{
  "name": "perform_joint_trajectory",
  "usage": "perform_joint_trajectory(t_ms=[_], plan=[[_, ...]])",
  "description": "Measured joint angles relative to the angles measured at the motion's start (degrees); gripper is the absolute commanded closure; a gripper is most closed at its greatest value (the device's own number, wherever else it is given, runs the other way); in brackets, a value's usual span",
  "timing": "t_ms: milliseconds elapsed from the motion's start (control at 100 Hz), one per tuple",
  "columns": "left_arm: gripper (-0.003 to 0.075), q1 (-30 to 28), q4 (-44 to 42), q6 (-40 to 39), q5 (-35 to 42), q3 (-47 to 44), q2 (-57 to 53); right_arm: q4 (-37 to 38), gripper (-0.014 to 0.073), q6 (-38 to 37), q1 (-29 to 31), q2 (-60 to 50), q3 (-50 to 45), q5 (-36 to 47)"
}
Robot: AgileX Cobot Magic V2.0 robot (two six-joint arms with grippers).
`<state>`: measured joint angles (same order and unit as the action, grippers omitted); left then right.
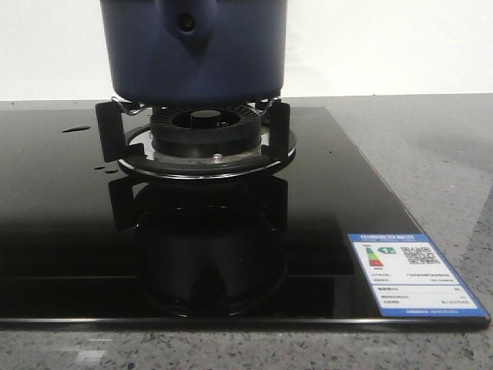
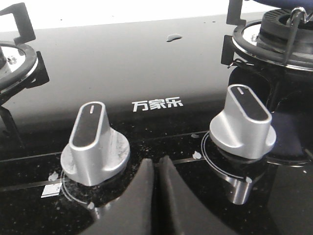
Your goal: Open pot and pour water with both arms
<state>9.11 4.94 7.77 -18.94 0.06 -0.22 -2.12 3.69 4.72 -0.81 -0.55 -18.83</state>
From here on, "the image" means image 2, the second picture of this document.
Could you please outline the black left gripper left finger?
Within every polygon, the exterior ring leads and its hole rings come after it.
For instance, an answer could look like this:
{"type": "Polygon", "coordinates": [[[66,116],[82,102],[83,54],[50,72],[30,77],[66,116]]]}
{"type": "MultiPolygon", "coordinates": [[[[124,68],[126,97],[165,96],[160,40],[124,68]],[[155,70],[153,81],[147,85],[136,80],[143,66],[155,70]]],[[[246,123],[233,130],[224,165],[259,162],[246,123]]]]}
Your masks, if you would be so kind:
{"type": "Polygon", "coordinates": [[[153,162],[143,159],[124,193],[103,207],[100,218],[81,234],[150,235],[153,188],[153,162]]]}

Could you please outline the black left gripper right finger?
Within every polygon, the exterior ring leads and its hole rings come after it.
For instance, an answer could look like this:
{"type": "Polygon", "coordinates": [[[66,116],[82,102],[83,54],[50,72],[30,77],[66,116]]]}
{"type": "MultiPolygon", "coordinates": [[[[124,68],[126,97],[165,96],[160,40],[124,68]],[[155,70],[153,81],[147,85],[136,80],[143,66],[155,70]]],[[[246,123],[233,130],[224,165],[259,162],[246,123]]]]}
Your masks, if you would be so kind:
{"type": "Polygon", "coordinates": [[[163,235],[235,235],[190,190],[168,156],[158,165],[159,229],[163,235]]]}

